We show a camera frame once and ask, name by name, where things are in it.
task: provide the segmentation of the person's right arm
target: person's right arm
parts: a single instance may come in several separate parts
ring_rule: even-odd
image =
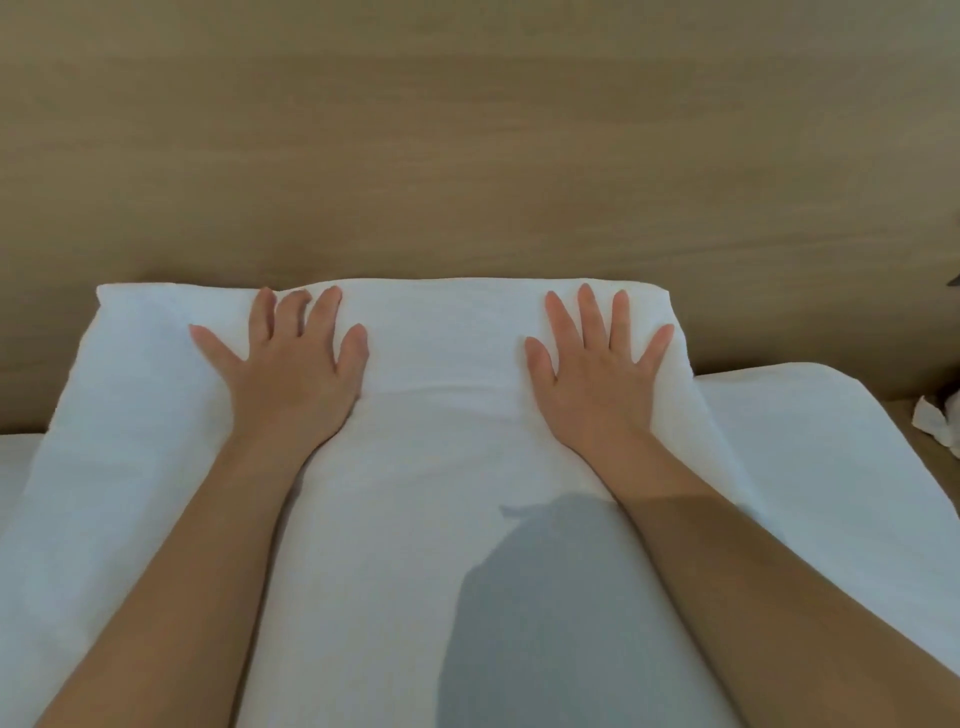
[[[960,677],[827,581],[727,502],[650,431],[653,384],[672,328],[636,364],[629,301],[608,336],[588,286],[583,337],[554,295],[560,351],[527,340],[554,435],[599,475],[636,525],[660,578],[752,728],[960,726]]]

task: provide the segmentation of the bare skin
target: bare skin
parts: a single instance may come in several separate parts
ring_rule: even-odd
[[[636,525],[660,578],[752,728],[960,725],[960,678],[828,582],[675,458],[650,431],[653,387],[673,335],[635,364],[627,295],[608,335],[589,286],[583,337],[560,299],[547,315],[560,352],[527,364],[551,431]]]
[[[250,358],[208,329],[201,352],[227,383],[233,431],[209,475],[97,643],[47,708],[41,728],[226,726],[256,621],[276,521],[303,462],[346,420],[367,363],[352,328],[333,359],[340,290],[279,306],[262,290]]]

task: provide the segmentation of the forearm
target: forearm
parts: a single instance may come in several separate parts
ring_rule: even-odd
[[[960,725],[960,678],[654,438],[622,452],[600,475],[748,725]]]
[[[226,726],[296,474],[228,442],[39,726]]]

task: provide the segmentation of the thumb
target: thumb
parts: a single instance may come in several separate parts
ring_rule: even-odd
[[[673,341],[673,333],[673,324],[660,327],[657,333],[654,334],[654,337],[650,339],[650,343],[647,345],[647,351],[643,353],[643,356],[636,363],[636,367],[640,372],[644,376],[650,377],[651,380],[655,379],[657,372],[660,371],[660,365],[666,356],[666,350],[670,348],[670,342]]]
[[[355,397],[360,396],[363,373],[367,369],[370,349],[367,346],[367,330],[361,324],[351,328],[340,344],[340,358],[337,360],[337,376],[352,390]]]
[[[224,382],[230,384],[236,374],[237,367],[243,361],[233,353],[224,342],[217,338],[217,334],[207,327],[190,326],[190,338],[197,345],[197,349],[204,355],[210,366],[217,370],[217,374]]]
[[[534,386],[534,397],[537,398],[537,404],[540,404],[557,381],[553,374],[550,353],[543,343],[533,336],[526,338],[523,349],[527,353],[527,370],[530,372],[530,381]]]

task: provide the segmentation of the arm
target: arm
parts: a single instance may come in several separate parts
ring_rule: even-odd
[[[303,462],[343,425],[367,361],[354,327],[334,363],[341,293],[253,302],[239,359],[192,327],[226,381],[233,431],[150,566],[47,708],[40,728],[227,726],[250,649],[271,540]]]
[[[546,306],[554,375],[536,339],[527,362],[554,435],[589,464],[636,525],[667,591],[752,728],[960,725],[960,678],[844,594],[674,457],[650,432],[653,383],[673,335],[635,364],[630,305],[608,338],[588,286],[583,338]]]

